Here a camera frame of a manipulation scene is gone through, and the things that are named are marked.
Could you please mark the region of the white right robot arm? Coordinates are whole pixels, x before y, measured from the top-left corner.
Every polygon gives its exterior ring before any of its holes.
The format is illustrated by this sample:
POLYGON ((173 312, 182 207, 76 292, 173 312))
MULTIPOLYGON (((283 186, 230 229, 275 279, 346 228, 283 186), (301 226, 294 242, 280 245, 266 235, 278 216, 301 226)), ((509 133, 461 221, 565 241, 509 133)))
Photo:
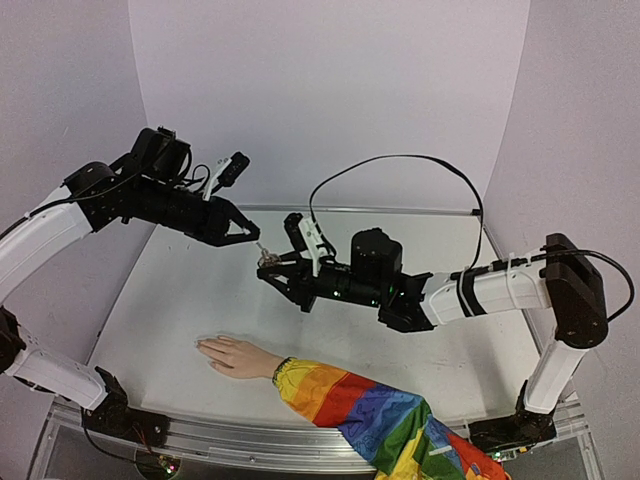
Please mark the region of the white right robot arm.
POLYGON ((442 273, 408 274, 403 247, 379 228, 355 233, 347 263, 336 260, 314 224, 288 230, 293 249, 263 250, 257 276, 301 311, 319 298, 376 309, 400 333, 432 331, 464 320, 520 318, 538 355, 513 413, 471 423, 486 453, 533 446, 556 435, 554 413, 585 354, 609 332, 603 278, 595 254, 563 233, 522 256, 442 273))

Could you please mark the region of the mannequin hand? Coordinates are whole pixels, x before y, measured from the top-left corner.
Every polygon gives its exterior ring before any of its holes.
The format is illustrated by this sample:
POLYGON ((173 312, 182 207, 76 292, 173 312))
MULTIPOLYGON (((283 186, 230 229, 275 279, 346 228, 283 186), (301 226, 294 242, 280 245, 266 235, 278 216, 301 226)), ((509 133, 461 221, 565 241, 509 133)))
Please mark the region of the mannequin hand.
POLYGON ((197 350, 209 359, 210 366, 230 378, 271 379, 284 358, 244 340, 217 336, 196 341, 197 350))

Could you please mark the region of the glitter nail polish bottle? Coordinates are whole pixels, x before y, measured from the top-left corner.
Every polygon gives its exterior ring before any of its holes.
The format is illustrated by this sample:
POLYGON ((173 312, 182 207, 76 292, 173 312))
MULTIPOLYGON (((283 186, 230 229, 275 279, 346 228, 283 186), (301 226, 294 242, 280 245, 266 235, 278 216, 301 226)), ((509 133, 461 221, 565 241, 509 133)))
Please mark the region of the glitter nail polish bottle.
POLYGON ((264 269, 264 268, 277 266, 280 263, 281 263, 281 259, 278 254, 272 253, 267 249, 263 249, 260 253, 260 257, 258 259, 257 265, 259 269, 264 269))

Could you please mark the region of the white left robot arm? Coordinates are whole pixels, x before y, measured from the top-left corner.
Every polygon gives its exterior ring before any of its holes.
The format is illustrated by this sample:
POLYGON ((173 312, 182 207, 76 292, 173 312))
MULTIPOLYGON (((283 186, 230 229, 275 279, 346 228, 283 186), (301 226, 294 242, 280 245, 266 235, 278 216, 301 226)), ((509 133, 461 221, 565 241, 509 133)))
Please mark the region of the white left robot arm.
MULTIPOLYGON (((189 178, 192 147, 175 132, 146 127, 133 147, 111 163, 91 161, 67 176, 36 208, 1 234, 1 299, 21 288, 48 293, 38 279, 54 279, 53 263, 71 246, 115 221, 141 220, 212 247, 254 242, 259 227, 219 191, 232 187, 249 158, 235 152, 189 178)), ((116 376, 56 352, 28 329, 28 322, 1 309, 1 372, 36 392, 69 401, 80 409, 89 434, 165 445, 170 420, 131 405, 116 376)))

